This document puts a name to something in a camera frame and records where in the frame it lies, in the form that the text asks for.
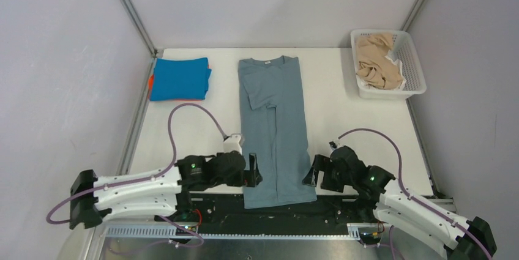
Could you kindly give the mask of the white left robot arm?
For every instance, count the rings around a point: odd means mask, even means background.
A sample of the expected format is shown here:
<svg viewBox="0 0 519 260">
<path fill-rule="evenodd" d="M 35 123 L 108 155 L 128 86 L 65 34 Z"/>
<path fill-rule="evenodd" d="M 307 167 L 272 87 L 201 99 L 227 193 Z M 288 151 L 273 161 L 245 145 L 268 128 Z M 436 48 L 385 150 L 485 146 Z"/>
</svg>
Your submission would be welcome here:
<svg viewBox="0 0 519 260">
<path fill-rule="evenodd" d="M 181 223 L 196 222 L 191 200 L 193 191 L 219 185 L 256 187 L 263 178 L 256 155 L 244 158 L 236 151 L 215 155 L 189 155 L 167 173 L 149 172 L 144 181 L 112 187 L 118 177 L 97 177 L 93 170 L 82 171 L 70 194 L 69 228 L 82 224 L 86 229 L 115 218 L 161 216 Z"/>
</svg>

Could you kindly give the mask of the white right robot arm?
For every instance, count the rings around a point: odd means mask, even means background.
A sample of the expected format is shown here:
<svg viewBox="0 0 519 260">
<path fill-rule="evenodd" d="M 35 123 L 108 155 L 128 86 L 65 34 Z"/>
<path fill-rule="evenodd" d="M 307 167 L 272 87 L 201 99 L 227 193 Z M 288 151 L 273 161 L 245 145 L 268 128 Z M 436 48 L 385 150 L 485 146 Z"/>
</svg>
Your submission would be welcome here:
<svg viewBox="0 0 519 260">
<path fill-rule="evenodd" d="M 358 193 L 356 215 L 378 220 L 415 237 L 444 259 L 491 259 L 497 244 L 490 225 L 469 220 L 429 201 L 379 166 L 367 166 L 347 146 L 329 157 L 316 155 L 302 183 L 341 193 L 345 186 Z"/>
</svg>

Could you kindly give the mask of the grey-blue t shirt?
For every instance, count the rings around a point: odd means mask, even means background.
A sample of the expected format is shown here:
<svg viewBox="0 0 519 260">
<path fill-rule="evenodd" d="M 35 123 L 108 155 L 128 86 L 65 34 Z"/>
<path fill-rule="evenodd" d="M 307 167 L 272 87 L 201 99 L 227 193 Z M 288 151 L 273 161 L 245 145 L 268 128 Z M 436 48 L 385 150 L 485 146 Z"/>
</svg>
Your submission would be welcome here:
<svg viewBox="0 0 519 260">
<path fill-rule="evenodd" d="M 263 180 L 243 189 L 247 209 L 316 201 L 302 183 L 311 162 L 299 58 L 238 63 L 239 108 L 245 155 L 256 155 Z"/>
</svg>

